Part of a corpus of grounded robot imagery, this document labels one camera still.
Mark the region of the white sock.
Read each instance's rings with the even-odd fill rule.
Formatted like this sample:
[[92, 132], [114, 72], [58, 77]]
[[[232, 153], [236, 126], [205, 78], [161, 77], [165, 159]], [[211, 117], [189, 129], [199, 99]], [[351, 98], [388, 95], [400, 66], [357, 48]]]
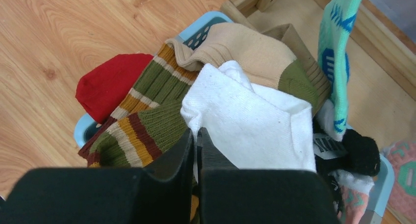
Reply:
[[251, 83], [236, 61], [204, 65], [180, 112], [239, 169], [316, 171], [311, 104]]

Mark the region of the mint green sock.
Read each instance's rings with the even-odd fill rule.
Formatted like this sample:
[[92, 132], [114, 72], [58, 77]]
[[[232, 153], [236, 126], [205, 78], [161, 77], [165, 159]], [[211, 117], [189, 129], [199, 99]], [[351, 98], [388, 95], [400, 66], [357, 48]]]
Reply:
[[324, 8], [319, 30], [318, 63], [330, 83], [330, 96], [317, 113], [322, 129], [342, 141], [347, 129], [347, 84], [350, 65], [347, 42], [362, 0], [331, 0]]

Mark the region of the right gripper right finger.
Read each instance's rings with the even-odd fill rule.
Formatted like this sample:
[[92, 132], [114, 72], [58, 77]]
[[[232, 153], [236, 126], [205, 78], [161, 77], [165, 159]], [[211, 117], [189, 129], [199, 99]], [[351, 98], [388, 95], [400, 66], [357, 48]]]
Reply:
[[324, 180], [305, 170], [245, 170], [233, 165], [205, 128], [197, 134], [202, 224], [337, 224]]

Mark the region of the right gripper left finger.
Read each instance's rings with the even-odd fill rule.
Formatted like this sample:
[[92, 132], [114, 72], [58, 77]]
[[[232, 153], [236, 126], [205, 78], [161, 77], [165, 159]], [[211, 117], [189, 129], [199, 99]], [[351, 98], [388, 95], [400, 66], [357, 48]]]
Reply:
[[3, 224], [187, 224], [193, 135], [144, 168], [38, 168], [15, 184]]

